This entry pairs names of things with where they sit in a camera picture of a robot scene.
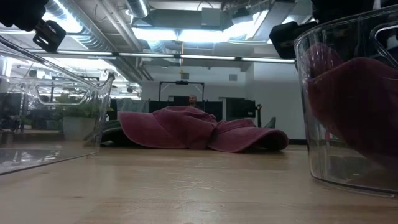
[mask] white wall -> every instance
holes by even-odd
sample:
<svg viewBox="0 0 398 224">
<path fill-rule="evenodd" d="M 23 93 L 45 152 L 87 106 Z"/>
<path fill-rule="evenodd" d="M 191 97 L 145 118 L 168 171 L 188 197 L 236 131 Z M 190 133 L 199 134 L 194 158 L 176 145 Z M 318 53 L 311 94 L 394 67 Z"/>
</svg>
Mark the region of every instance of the white wall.
<svg viewBox="0 0 398 224">
<path fill-rule="evenodd" d="M 147 67 L 150 75 L 154 77 L 153 82 L 144 82 L 142 84 L 143 100 L 158 100 L 159 81 L 178 81 L 181 80 L 180 67 Z M 205 83 L 205 101 L 219 101 L 220 97 L 245 97 L 245 73 L 240 72 L 240 68 L 218 68 L 212 67 L 210 70 L 202 67 L 183 67 L 184 72 L 190 74 L 190 82 Z M 237 74 L 236 82 L 229 81 L 229 74 Z M 201 85 L 176 85 L 167 83 L 162 85 L 162 101 L 167 101 L 169 96 L 189 96 L 196 95 L 198 101 L 201 101 Z"/>
<path fill-rule="evenodd" d="M 159 81 L 180 80 L 179 67 L 147 67 L 153 82 L 142 84 L 142 99 L 157 100 Z M 190 73 L 190 82 L 205 82 L 205 100 L 218 101 L 219 97 L 241 97 L 255 100 L 262 105 L 261 121 L 265 126 L 275 116 L 276 127 L 291 139 L 305 139 L 300 86 L 294 65 L 278 63 L 254 63 L 246 73 L 239 68 L 184 67 Z M 229 74 L 238 74 L 237 82 L 230 82 Z M 201 93 L 193 85 L 171 84 L 162 92 L 162 101 L 169 95 L 194 94 L 201 100 Z"/>
<path fill-rule="evenodd" d="M 246 72 L 246 98 L 262 105 L 262 126 L 275 116 L 276 128 L 290 139 L 305 139 L 299 78 L 294 65 L 254 63 Z"/>
</svg>

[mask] cable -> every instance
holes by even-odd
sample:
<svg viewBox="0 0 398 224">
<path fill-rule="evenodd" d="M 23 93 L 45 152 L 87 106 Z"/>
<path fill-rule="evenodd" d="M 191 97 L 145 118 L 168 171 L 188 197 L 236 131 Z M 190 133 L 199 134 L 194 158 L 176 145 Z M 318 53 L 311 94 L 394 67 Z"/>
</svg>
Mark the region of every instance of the cable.
<svg viewBox="0 0 398 224">
<path fill-rule="evenodd" d="M 209 5 L 211 6 L 211 8 L 214 9 L 213 5 L 210 4 L 210 2 L 208 2 L 208 1 L 201 1 L 201 2 L 199 3 L 198 7 L 197 7 L 197 10 L 199 10 L 199 6 L 200 6 L 202 3 L 204 3 L 204 2 L 207 3 L 207 4 L 209 4 Z"/>
<path fill-rule="evenodd" d="M 26 78 L 27 74 L 28 74 L 28 73 L 30 72 L 30 70 L 32 69 L 34 63 L 35 63 L 35 62 L 33 62 L 32 65 L 30 65 L 30 67 L 29 67 L 29 69 L 26 71 L 26 74 L 24 75 L 23 79 Z"/>
<path fill-rule="evenodd" d="M 104 22 L 105 19 L 106 19 L 106 16 L 105 16 L 104 18 L 102 18 L 102 19 L 98 19 L 98 17 L 97 17 L 97 7 L 98 7 L 98 4 L 96 4 L 96 5 L 95 5 L 95 8 L 94 8 L 94 17 L 95 17 L 95 19 L 96 19 L 98 22 Z"/>
</svg>

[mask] desk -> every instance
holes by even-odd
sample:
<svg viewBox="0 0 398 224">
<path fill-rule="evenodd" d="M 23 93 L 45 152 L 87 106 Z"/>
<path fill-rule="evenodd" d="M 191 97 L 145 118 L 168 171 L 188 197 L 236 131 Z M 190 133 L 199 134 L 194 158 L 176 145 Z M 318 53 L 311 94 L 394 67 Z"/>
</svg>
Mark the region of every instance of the desk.
<svg viewBox="0 0 398 224">
<path fill-rule="evenodd" d="M 307 150 L 102 149 L 0 177 L 2 223 L 395 224 L 398 200 L 310 177 Z"/>
</svg>

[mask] transparent container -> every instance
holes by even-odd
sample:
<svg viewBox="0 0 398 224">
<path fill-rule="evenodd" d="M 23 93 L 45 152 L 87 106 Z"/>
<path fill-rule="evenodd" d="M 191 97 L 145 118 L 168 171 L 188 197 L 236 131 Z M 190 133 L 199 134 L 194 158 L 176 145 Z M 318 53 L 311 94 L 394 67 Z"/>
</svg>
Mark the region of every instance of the transparent container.
<svg viewBox="0 0 398 224">
<path fill-rule="evenodd" d="M 0 36 L 0 174 L 99 151 L 111 91 Z"/>
<path fill-rule="evenodd" d="M 314 27 L 295 41 L 311 174 L 398 193 L 398 6 Z"/>
</svg>

